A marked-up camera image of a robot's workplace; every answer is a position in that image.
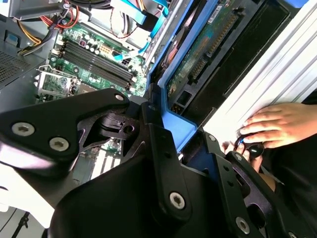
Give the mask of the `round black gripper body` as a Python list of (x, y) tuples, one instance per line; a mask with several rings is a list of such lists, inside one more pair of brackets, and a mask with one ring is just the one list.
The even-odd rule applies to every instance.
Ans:
[(186, 223), (159, 212), (151, 162), (139, 157), (69, 192), (51, 220), (51, 238), (237, 238), (225, 218), (209, 163), (182, 166), (192, 214)]

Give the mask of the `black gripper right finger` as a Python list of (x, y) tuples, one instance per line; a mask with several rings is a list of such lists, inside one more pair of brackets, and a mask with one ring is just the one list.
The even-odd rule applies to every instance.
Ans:
[(261, 238), (263, 235), (249, 212), (251, 207), (258, 207), (264, 214), (265, 237), (297, 237), (296, 218), (251, 165), (237, 152), (224, 155), (213, 135), (203, 130), (200, 133), (215, 169), (230, 234), (235, 238)]

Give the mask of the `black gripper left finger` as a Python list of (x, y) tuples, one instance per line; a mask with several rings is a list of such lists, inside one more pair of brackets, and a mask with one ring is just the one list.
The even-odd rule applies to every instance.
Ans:
[(135, 100), (108, 88), (4, 112), (0, 162), (37, 191), (54, 193), (81, 152), (121, 139), (123, 162), (143, 156), (152, 163), (158, 215), (185, 223), (191, 204), (162, 108), (162, 90), (152, 85)]

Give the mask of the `person right hand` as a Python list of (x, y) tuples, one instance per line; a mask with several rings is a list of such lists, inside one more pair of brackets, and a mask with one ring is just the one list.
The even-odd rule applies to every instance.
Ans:
[[(242, 134), (256, 133), (249, 136), (247, 141), (263, 142), (265, 148), (278, 148), (301, 140), (305, 140), (317, 133), (317, 105), (305, 105), (300, 103), (288, 103), (273, 105), (261, 109), (256, 114), (247, 119), (240, 131)], [(317, 159), (313, 154), (306, 151), (309, 145), (300, 142), (300, 146), (295, 146), (296, 151), (303, 152), (300, 158), (291, 159), (285, 165), (290, 167), (290, 160), (295, 164), (298, 174), (316, 177)]]

